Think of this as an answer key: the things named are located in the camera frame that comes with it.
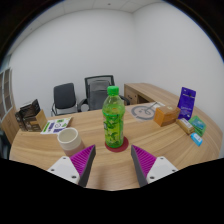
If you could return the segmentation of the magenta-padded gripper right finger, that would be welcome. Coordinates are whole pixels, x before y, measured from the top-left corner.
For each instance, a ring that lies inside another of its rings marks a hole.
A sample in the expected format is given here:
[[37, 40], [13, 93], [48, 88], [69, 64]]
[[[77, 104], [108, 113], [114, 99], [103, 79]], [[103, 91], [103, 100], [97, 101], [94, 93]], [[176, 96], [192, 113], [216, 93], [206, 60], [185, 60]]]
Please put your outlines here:
[[150, 184], [177, 171], [177, 168], [164, 156], [155, 157], [135, 145], [131, 146], [131, 156], [140, 186]]

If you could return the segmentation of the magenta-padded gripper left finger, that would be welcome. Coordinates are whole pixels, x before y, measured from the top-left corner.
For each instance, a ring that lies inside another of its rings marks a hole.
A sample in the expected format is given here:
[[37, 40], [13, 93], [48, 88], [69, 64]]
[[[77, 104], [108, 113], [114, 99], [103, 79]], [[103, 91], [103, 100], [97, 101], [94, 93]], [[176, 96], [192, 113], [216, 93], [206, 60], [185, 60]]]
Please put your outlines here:
[[85, 187], [95, 155], [96, 148], [91, 145], [71, 157], [62, 156], [48, 169], [48, 172]]

